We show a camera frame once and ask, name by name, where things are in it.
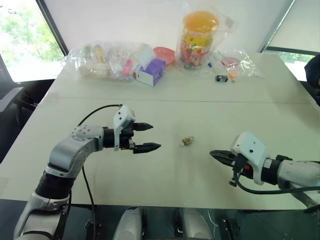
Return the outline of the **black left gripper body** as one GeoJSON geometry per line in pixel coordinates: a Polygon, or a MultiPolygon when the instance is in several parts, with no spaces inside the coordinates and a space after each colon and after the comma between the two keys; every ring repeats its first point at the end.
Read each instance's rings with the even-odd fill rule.
{"type": "Polygon", "coordinates": [[[134,136],[134,122],[126,121],[120,126],[119,148],[121,150],[133,150],[135,143],[132,140],[134,136]]]}

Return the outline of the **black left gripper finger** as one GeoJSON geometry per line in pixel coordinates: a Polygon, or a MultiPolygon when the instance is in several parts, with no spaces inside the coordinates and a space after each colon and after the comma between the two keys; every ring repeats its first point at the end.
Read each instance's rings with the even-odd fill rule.
{"type": "Polygon", "coordinates": [[[154,143],[154,142],[148,142],[148,143],[143,143],[143,144],[138,144],[138,145],[135,144],[132,149],[132,152],[134,154],[149,153],[149,152],[157,150],[160,147],[161,147],[160,144],[154,143]]]}
{"type": "Polygon", "coordinates": [[[142,132],[152,129],[153,126],[146,122],[135,122],[132,124],[131,128],[133,131],[142,132]]]}

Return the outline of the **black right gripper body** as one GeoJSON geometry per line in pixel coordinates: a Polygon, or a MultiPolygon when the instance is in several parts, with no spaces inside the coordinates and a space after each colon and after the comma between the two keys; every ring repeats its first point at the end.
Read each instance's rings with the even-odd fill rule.
{"type": "Polygon", "coordinates": [[[253,179],[253,168],[252,166],[248,163],[248,160],[242,155],[242,154],[237,154],[231,155],[231,159],[233,161],[232,165],[232,171],[233,171],[233,177],[232,180],[235,181],[235,174],[241,174],[242,176],[248,178],[248,179],[253,179]]]}

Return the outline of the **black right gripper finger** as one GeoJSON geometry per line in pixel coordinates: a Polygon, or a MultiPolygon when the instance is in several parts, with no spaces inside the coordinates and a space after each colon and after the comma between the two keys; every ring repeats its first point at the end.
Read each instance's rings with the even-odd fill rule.
{"type": "Polygon", "coordinates": [[[209,153],[216,160],[225,159],[225,160],[233,160],[235,159],[235,155],[229,150],[212,150],[209,153]]]}
{"type": "Polygon", "coordinates": [[[235,161],[233,158],[228,158],[228,157],[217,157],[216,158],[220,163],[226,166],[234,166],[235,161]]]}

